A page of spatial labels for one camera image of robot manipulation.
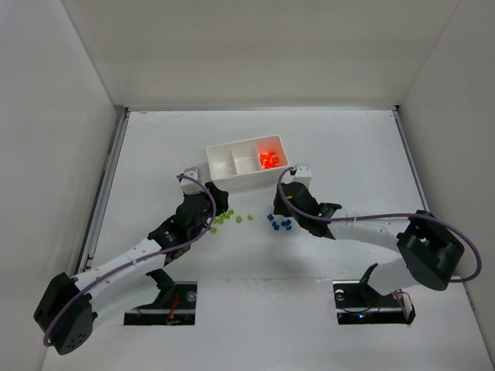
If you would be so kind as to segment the white three-compartment container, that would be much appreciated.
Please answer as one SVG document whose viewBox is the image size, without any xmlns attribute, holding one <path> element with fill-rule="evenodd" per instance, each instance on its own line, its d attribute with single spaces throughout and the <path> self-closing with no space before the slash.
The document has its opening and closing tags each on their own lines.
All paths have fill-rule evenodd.
<svg viewBox="0 0 495 371">
<path fill-rule="evenodd" d="M 262 169 L 259 154 L 274 151 L 277 168 Z M 212 145 L 206 149 L 211 181 L 222 190 L 247 189 L 277 181 L 288 157 L 277 135 Z"/>
</svg>

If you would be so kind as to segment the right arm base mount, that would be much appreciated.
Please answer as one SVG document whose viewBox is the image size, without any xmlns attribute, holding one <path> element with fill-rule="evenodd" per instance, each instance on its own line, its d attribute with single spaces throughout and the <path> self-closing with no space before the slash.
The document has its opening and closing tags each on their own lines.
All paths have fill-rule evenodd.
<svg viewBox="0 0 495 371">
<path fill-rule="evenodd" d="M 336 320 L 339 325 L 411 325 L 416 310 L 409 293 L 398 290 L 382 295 L 368 281 L 377 264 L 358 280 L 333 282 Z"/>
</svg>

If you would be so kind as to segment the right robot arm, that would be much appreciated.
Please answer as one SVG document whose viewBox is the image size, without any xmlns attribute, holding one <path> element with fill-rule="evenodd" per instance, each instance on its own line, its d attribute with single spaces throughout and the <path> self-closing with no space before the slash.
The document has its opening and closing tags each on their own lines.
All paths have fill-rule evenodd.
<svg viewBox="0 0 495 371">
<path fill-rule="evenodd" d="M 274 212 L 290 216 L 314 237 L 367 243 L 400 257 L 368 267 L 362 284 L 385 295 L 400 288 L 423 285 L 444 291 L 465 252 L 463 244 L 432 214 L 419 210 L 383 219 L 348 213 L 340 204 L 320 203 L 301 182 L 277 184 Z"/>
</svg>

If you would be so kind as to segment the large orange round lego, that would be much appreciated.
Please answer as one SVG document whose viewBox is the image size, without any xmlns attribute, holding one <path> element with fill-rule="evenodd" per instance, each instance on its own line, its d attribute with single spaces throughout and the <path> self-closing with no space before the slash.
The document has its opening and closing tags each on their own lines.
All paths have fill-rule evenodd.
<svg viewBox="0 0 495 371">
<path fill-rule="evenodd" d="M 262 169 L 277 168 L 280 166 L 279 157 L 274 151 L 260 153 L 259 161 Z"/>
</svg>

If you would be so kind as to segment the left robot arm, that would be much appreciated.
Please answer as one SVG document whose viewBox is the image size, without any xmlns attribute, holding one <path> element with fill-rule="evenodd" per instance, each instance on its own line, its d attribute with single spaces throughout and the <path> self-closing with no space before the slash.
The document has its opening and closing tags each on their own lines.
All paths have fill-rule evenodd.
<svg viewBox="0 0 495 371">
<path fill-rule="evenodd" d="M 185 194 L 175 213 L 129 251 L 83 273 L 51 279 L 33 315 L 45 347 L 69 354 L 111 317 L 171 297 L 175 283 L 165 267 L 189 252 L 229 208 L 228 192 L 212 182 L 196 185 L 199 191 Z"/>
</svg>

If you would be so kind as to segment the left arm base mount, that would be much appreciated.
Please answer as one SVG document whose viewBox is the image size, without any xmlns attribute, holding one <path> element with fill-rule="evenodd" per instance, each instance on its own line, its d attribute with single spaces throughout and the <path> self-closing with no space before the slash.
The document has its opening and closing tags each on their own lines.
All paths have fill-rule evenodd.
<svg viewBox="0 0 495 371">
<path fill-rule="evenodd" d="M 174 281 L 164 270 L 147 274 L 158 293 L 153 301 L 125 312 L 127 326 L 190 326 L 196 322 L 197 281 Z"/>
</svg>

